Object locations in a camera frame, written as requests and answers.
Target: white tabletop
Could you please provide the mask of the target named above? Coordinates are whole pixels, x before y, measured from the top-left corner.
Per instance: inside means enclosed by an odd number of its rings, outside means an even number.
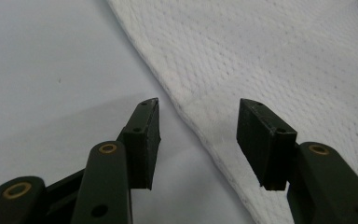
[[[84,168],[152,97],[162,141],[153,190],[132,190],[134,223],[254,223],[104,0],[0,1],[0,184]]]

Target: black object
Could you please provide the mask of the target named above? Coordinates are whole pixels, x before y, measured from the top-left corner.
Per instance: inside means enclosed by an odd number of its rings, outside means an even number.
[[[138,104],[117,141],[91,150],[85,170],[47,188],[34,176],[1,185],[0,224],[132,223],[131,189],[151,189],[159,142],[154,98]]]
[[[358,176],[329,146],[296,143],[296,131],[256,101],[241,99],[237,140],[260,185],[284,190],[296,224],[358,223]]]

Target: white cloth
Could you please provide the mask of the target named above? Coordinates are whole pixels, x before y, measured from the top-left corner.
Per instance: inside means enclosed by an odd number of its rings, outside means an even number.
[[[358,0],[109,3],[257,223],[293,219],[285,192],[261,189],[237,144],[240,98],[271,108],[298,143],[334,147],[358,174]]]

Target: brass screw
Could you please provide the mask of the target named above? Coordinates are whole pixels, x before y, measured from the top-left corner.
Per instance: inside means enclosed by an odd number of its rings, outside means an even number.
[[[20,182],[5,189],[2,196],[9,200],[17,199],[26,194],[31,187],[32,185],[28,182]]]
[[[321,155],[321,156],[327,156],[330,153],[330,151],[327,148],[322,147],[320,145],[311,145],[309,147],[309,149],[313,153],[316,153],[316,154]]]
[[[115,144],[106,144],[100,147],[99,151],[103,154],[109,154],[116,151],[117,146]]]

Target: table surface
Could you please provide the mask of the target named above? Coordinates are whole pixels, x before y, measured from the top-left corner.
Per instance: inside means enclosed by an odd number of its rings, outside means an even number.
[[[104,0],[0,1],[0,184],[84,168],[153,97],[162,141],[153,190],[131,191],[134,223],[254,223]]]

